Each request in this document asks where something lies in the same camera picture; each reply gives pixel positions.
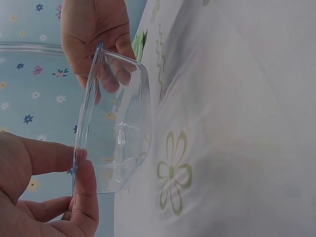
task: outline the white bedsheet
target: white bedsheet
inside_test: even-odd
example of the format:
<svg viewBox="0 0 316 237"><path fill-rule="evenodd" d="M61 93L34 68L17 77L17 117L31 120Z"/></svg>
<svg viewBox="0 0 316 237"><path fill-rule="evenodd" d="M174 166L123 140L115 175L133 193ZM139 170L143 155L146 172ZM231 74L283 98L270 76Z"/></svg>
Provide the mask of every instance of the white bedsheet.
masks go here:
<svg viewBox="0 0 316 237"><path fill-rule="evenodd" d="M316 236L316 1L148 0L153 143L115 237Z"/></svg>

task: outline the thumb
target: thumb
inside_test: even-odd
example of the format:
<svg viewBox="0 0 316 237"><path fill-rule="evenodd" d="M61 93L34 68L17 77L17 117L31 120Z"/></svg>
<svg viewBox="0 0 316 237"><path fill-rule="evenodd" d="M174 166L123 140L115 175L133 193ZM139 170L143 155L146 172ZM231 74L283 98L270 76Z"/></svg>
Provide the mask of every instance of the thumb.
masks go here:
<svg viewBox="0 0 316 237"><path fill-rule="evenodd" d="M118 49L119 54L132 58L134 60L136 59L132 48L132 43L130 41L129 32L118 37L116 41L116 47Z"/></svg>
<svg viewBox="0 0 316 237"><path fill-rule="evenodd" d="M64 36L62 39L62 48L72 71L77 76L88 77L92 64L90 55L93 53L90 53L85 43L72 36Z"/></svg>

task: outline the small flower print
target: small flower print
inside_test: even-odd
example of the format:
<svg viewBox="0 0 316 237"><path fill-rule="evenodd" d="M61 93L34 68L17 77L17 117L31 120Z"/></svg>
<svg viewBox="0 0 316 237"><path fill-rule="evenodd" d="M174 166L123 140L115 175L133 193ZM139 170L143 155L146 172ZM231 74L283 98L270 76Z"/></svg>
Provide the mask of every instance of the small flower print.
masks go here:
<svg viewBox="0 0 316 237"><path fill-rule="evenodd" d="M28 190L30 192L36 192L36 190L38 189L39 187L39 182L37 179L31 179L30 182L29 182L29 185L28 185Z"/></svg>
<svg viewBox="0 0 316 237"><path fill-rule="evenodd" d="M106 113L105 114L105 118L107 120L116 120L117 119L117 117L114 114L111 114L111 113Z"/></svg>
<svg viewBox="0 0 316 237"><path fill-rule="evenodd" d="M179 217L183 211L180 188L187 189L192 183L192 167L189 164L181 163L187 149L187 142L184 131L181 131L176 142L173 132L170 131L166 139L167 162L159 161L157 165L157 177L164 180L159 199L160 207L162 210L166 208L169 196L176 217Z"/></svg>
<svg viewBox="0 0 316 237"><path fill-rule="evenodd" d="M24 63L19 63L19 64L16 66L16 69L21 69L21 68L24 68Z"/></svg>
<svg viewBox="0 0 316 237"><path fill-rule="evenodd" d="M40 39L40 41L44 42L45 40L47 40L47 37L46 37L46 35L41 35L39 37L39 39Z"/></svg>
<svg viewBox="0 0 316 237"><path fill-rule="evenodd" d="M66 97L64 95L59 95L56 97L56 101L57 103L62 104L63 102L66 101Z"/></svg>
<svg viewBox="0 0 316 237"><path fill-rule="evenodd" d="M25 115L23 123L29 124L30 122L33 122L33 118L34 118L34 116Z"/></svg>
<svg viewBox="0 0 316 237"><path fill-rule="evenodd" d="M42 11L44 8L43 8L43 4L37 4L36 5L36 11Z"/></svg>
<svg viewBox="0 0 316 237"><path fill-rule="evenodd" d="M68 73L68 69L66 68L65 70L60 70L58 69L56 73L52 73L52 75L56 76L57 78L58 77L66 77L66 73Z"/></svg>
<svg viewBox="0 0 316 237"><path fill-rule="evenodd" d="M111 163L111 162L113 162L113 157L104 158L104 161L105 161L106 163Z"/></svg>
<svg viewBox="0 0 316 237"><path fill-rule="evenodd" d="M41 135L37 136L36 139L40 140L40 141L46 141L46 136L41 134Z"/></svg>
<svg viewBox="0 0 316 237"><path fill-rule="evenodd" d="M2 109L2 110L6 110L8 107L9 107L9 103L8 103L8 102L3 102L3 103L1 104L1 109Z"/></svg>
<svg viewBox="0 0 316 237"><path fill-rule="evenodd" d="M11 21L12 21L12 22L16 22L16 19L17 19L16 15L12 15L12 16L11 16Z"/></svg>
<svg viewBox="0 0 316 237"><path fill-rule="evenodd" d="M56 8L57 14L55 16L57 16L58 19L60 19L62 7L62 5L58 5L58 7Z"/></svg>
<svg viewBox="0 0 316 237"><path fill-rule="evenodd" d="M6 87L6 82L0 82L0 90L4 89Z"/></svg>
<svg viewBox="0 0 316 237"><path fill-rule="evenodd" d="M42 70L43 70L43 68L41 66L37 65L34 67L34 71L32 71L32 73L33 73L33 75L39 75L39 74L41 74Z"/></svg>
<svg viewBox="0 0 316 237"><path fill-rule="evenodd" d="M32 93L32 99L36 100L40 97L40 93L38 91Z"/></svg>
<svg viewBox="0 0 316 237"><path fill-rule="evenodd" d="M113 177L113 169L108 169L105 173L104 173L104 178L106 180L112 179Z"/></svg>

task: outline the blue flower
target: blue flower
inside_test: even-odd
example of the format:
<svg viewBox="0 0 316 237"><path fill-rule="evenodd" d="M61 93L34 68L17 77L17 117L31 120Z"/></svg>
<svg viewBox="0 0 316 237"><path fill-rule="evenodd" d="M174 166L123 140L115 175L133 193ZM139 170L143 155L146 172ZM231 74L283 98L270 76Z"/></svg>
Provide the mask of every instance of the blue flower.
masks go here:
<svg viewBox="0 0 316 237"><path fill-rule="evenodd" d="M19 64L16 66L16 69L21 69L21 68L24 68L24 63L19 63Z"/></svg>
<svg viewBox="0 0 316 237"><path fill-rule="evenodd" d="M43 10L43 4L37 4L36 11L42 11L42 10Z"/></svg>
<svg viewBox="0 0 316 237"><path fill-rule="evenodd" d="M34 116L25 115L23 123L29 124L29 122L33 122L33 118L34 118Z"/></svg>
<svg viewBox="0 0 316 237"><path fill-rule="evenodd" d="M73 175L73 169L68 170L66 174Z"/></svg>

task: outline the transparent plastic box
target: transparent plastic box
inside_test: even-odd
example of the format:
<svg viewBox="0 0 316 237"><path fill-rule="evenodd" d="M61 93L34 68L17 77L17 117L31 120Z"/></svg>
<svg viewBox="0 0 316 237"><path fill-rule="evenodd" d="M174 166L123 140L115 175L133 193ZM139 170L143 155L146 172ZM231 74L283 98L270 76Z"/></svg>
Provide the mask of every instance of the transparent plastic box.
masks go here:
<svg viewBox="0 0 316 237"><path fill-rule="evenodd" d="M77 127L73 188L80 149L86 149L97 193L120 191L145 160L152 139L148 73L99 44L94 54Z"/></svg>

